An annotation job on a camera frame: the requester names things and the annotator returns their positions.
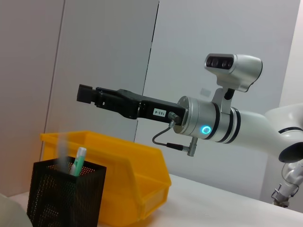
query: black stripe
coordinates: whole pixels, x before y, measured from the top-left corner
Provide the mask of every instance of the black stripe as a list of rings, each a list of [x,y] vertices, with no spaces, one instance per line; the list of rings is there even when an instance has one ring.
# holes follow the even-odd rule
[[[218,141],[218,143],[224,142],[229,137],[229,135],[232,132],[232,126],[233,126],[233,112],[231,110],[231,113],[229,114],[229,125],[228,125],[228,128],[227,128],[226,134],[224,135],[222,140]]]
[[[303,131],[303,129],[298,128],[298,127],[288,127],[288,128],[285,128],[285,129],[281,129],[281,130],[279,131],[279,133],[281,134],[281,133],[283,133],[283,132],[290,131],[290,130],[300,130],[300,131]]]
[[[226,144],[231,143],[231,142],[233,142],[235,140],[235,138],[237,137],[237,135],[238,135],[238,133],[240,131],[240,127],[241,127],[241,115],[240,115],[240,112],[236,108],[234,108],[234,107],[233,107],[233,109],[235,110],[236,115],[237,115],[237,126],[236,126],[236,130],[235,130],[235,133],[233,134],[232,138],[228,142],[226,142]]]
[[[214,128],[211,131],[211,133],[208,135],[208,137],[205,138],[205,140],[209,140],[210,138],[212,138],[214,136],[214,134],[216,133],[219,123],[220,123],[220,109],[219,106],[216,103],[213,103],[214,108],[216,110],[216,120],[214,121]]]

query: camera lens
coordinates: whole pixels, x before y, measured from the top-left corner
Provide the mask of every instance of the camera lens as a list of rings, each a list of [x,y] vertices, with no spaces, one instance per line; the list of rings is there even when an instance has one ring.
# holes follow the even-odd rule
[[[229,61],[229,62],[228,62],[228,69],[230,69],[230,68],[232,67],[232,64],[233,64],[232,61]]]
[[[217,68],[218,63],[219,63],[219,60],[217,58],[214,58],[213,62],[212,62],[212,67]]]
[[[213,60],[212,58],[208,58],[207,59],[207,62],[206,62],[206,66],[207,67],[211,67],[212,66],[212,60]]]
[[[227,60],[224,60],[224,61],[222,62],[222,68],[226,68],[226,66],[227,66]]]

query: camera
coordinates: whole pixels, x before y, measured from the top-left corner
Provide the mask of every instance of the camera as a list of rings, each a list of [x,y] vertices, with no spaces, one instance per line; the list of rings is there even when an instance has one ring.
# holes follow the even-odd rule
[[[244,54],[210,53],[204,68],[217,76],[219,86],[247,92],[261,75],[263,63],[259,58]]]

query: white wall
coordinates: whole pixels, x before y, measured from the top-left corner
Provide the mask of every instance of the white wall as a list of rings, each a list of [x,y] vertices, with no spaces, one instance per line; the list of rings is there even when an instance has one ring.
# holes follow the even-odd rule
[[[137,121],[76,101],[79,84],[143,93],[158,0],[66,0],[47,132],[134,140]]]
[[[27,192],[39,161],[63,0],[0,1],[0,193]]]
[[[263,60],[260,79],[232,106],[265,113],[278,107],[299,0],[161,0],[144,95],[177,102],[181,96],[211,100],[216,77],[204,70],[209,53],[244,53]],[[210,90],[210,97],[200,94]],[[140,119],[135,141],[151,146],[166,128]],[[170,131],[159,141],[188,145],[190,137]],[[163,150],[172,174],[259,199],[267,155],[199,140],[195,157]]]
[[[303,3],[301,2],[295,25],[293,42],[289,54],[287,70],[281,95],[280,106],[303,102]],[[283,164],[277,159],[267,161],[267,167],[260,200],[272,202],[271,193],[282,182],[281,170]],[[303,191],[300,188],[296,196],[290,199],[290,209],[303,212]]]

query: black cable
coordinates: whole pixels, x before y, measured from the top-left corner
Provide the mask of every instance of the black cable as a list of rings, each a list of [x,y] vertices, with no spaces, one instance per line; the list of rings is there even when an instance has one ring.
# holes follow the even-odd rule
[[[286,165],[286,163],[284,163],[284,165],[283,165],[283,168],[282,168],[282,171],[281,171],[281,175],[282,175],[283,180],[285,180],[287,183],[290,183],[290,182],[287,181],[287,180],[284,178],[284,176],[283,176],[283,170],[284,170],[285,165]],[[293,195],[290,195],[290,197],[294,197],[294,195],[296,195],[297,192],[299,191],[299,188],[300,188],[300,187],[299,187],[299,185],[297,185],[297,184],[295,184],[295,183],[290,183],[290,184],[292,184],[292,185],[294,185],[294,186],[297,186],[297,191],[296,191]]]
[[[170,130],[170,127],[168,127],[167,129],[165,129],[165,130],[159,132],[157,135],[155,135],[155,136],[152,138],[152,142],[153,142],[154,144],[162,145],[162,146],[165,146],[165,147],[166,147],[167,145],[166,145],[165,143],[158,143],[158,142],[155,141],[155,139],[156,139],[158,136],[160,136],[160,135],[166,133],[168,130]]]

